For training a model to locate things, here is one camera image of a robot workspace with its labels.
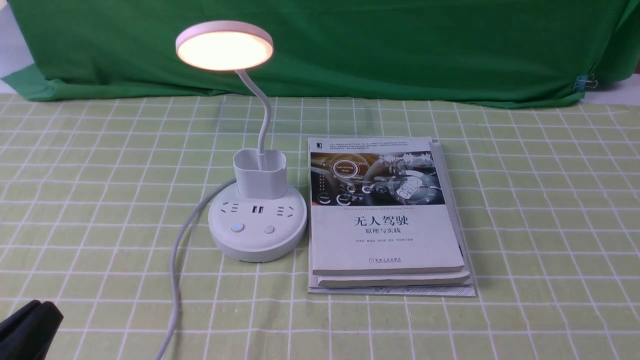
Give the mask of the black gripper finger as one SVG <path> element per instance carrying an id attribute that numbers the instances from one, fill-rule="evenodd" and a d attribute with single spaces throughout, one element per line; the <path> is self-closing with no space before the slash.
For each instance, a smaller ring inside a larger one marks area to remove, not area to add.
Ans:
<path id="1" fill-rule="evenodd" d="M 0 358 L 45 360 L 63 319 L 52 301 L 30 301 L 1 322 Z"/>

